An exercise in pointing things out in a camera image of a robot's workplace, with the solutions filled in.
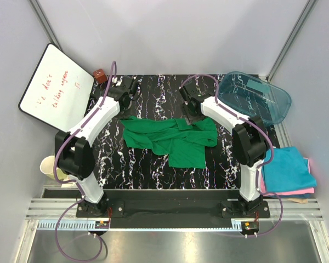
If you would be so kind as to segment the green t-shirt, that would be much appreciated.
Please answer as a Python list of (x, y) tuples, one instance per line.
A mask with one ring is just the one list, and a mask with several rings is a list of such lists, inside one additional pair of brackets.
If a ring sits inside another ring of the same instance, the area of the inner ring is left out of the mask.
[(217, 128), (210, 118), (187, 124), (179, 118), (155, 121), (131, 117), (121, 123), (128, 147), (167, 155), (172, 168), (205, 168), (205, 148), (218, 142)]

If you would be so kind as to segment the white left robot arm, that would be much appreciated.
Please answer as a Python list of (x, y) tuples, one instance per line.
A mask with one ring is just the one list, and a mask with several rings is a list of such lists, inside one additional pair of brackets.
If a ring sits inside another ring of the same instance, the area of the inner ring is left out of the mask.
[(53, 173), (57, 169), (68, 175), (67, 183), (74, 183), (80, 191), (80, 209), (101, 217), (107, 212), (107, 197), (94, 175), (95, 158), (93, 143), (104, 127), (120, 113), (124, 113), (131, 102), (140, 94), (140, 84), (135, 77), (113, 78), (100, 98), (73, 128), (59, 131), (55, 135), (55, 161)]

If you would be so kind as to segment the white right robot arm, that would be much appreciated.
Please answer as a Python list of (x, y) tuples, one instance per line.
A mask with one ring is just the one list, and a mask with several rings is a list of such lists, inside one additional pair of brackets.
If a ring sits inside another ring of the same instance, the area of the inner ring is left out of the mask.
[(179, 92), (184, 100), (184, 111), (190, 122), (196, 117), (209, 117), (231, 131), (232, 155), (241, 170), (239, 198), (233, 212), (250, 217), (262, 203), (259, 172), (270, 148), (270, 140), (262, 119), (249, 117), (223, 104), (209, 90), (199, 92), (192, 80), (181, 84)]

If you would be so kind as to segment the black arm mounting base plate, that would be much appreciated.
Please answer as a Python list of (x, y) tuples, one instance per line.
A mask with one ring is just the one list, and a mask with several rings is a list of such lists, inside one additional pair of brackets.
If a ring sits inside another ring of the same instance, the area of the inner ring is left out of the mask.
[(242, 212), (237, 190), (106, 190), (98, 205), (78, 205), (78, 218), (111, 217), (111, 228), (185, 229), (230, 227), (232, 219), (268, 219), (267, 201)]

